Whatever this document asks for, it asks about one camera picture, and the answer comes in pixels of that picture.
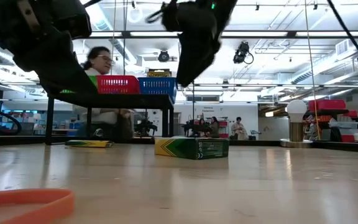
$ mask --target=table leg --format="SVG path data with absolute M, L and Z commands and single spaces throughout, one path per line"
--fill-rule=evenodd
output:
M 45 132 L 45 144 L 50 146 L 52 144 L 52 129 L 53 129 L 53 108 L 55 107 L 55 99 L 48 97 L 48 111 L 47 111 L 47 129 Z
M 162 110 L 162 137 L 168 137 L 168 110 Z
M 173 109 L 169 110 L 169 136 L 173 137 Z
M 86 138 L 91 138 L 91 126 L 92 126 L 92 108 L 88 108 L 88 113 L 86 114 Z

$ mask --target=wooden floor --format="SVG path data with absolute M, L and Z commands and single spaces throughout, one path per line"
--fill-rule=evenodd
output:
M 112 149 L 0 147 L 0 190 L 67 188 L 57 223 L 358 224 L 358 153 L 231 146 L 229 158 Z

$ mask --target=laboratory room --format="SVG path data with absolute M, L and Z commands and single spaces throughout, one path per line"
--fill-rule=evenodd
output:
M 0 223 L 358 223 L 358 0 L 0 1 Z

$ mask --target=white shirt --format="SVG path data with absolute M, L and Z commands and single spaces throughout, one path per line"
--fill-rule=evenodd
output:
M 88 76 L 100 75 L 98 71 L 94 68 L 90 68 L 85 70 L 85 73 Z M 88 109 L 73 105 L 74 112 L 80 114 L 81 121 L 86 121 L 86 115 L 88 114 Z M 100 113 L 100 108 L 92 108 L 92 123 L 108 123 L 108 124 L 116 124 L 117 123 L 117 114 L 115 112 L 106 112 Z

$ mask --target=glasses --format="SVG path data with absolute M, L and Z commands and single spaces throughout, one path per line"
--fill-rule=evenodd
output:
M 112 62 L 111 58 L 109 58 L 105 55 L 99 55 L 98 57 L 101 57 L 105 62 Z

